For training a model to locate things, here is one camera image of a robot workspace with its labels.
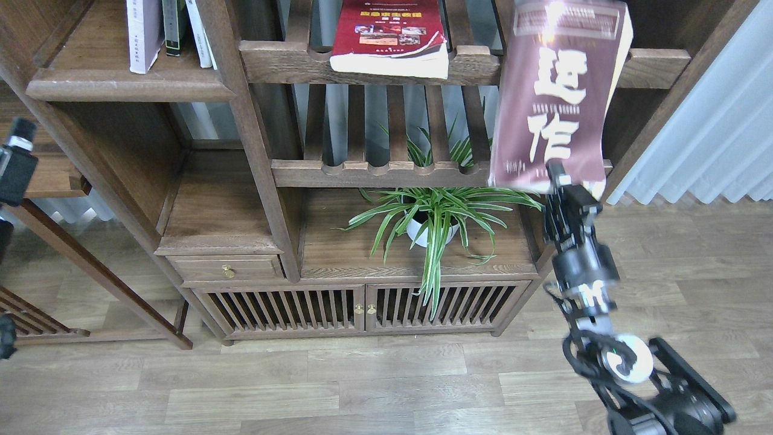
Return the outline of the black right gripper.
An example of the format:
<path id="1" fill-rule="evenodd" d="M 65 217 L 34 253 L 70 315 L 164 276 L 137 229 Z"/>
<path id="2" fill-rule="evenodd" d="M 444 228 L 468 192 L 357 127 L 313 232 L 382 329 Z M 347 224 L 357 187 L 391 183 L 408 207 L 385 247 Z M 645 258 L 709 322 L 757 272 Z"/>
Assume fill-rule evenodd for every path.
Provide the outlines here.
<path id="1" fill-rule="evenodd" d="M 550 191 L 546 239 L 557 248 L 553 270 L 563 311 L 572 318 L 607 315 L 616 308 L 607 288 L 619 282 L 610 248 L 596 239 L 594 220 L 603 206 L 581 184 L 572 184 L 562 163 L 547 163 Z"/>

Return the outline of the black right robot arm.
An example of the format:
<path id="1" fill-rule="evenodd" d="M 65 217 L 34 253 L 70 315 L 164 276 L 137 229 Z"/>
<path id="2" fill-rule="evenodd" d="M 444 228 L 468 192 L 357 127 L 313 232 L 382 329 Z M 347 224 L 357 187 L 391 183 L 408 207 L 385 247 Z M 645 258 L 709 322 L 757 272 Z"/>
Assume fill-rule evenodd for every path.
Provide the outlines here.
<path id="1" fill-rule="evenodd" d="M 545 239 L 557 248 L 560 292 L 553 300 L 569 326 L 562 350 L 601 399 L 609 432 L 722 434 L 736 421 L 735 409 L 665 339 L 615 332 L 608 288 L 620 277 L 610 249 L 597 241 L 601 203 L 561 163 L 548 163 L 547 173 Z"/>

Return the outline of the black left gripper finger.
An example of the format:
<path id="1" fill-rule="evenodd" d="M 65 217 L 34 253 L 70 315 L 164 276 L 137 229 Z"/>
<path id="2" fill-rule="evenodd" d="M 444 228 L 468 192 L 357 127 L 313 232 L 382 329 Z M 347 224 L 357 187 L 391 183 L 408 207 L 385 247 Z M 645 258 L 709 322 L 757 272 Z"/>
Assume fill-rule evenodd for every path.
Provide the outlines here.
<path id="1" fill-rule="evenodd" d="M 38 158 L 31 154 L 37 126 L 30 120 L 14 117 L 1 149 L 1 201 L 17 207 L 21 204 Z"/>

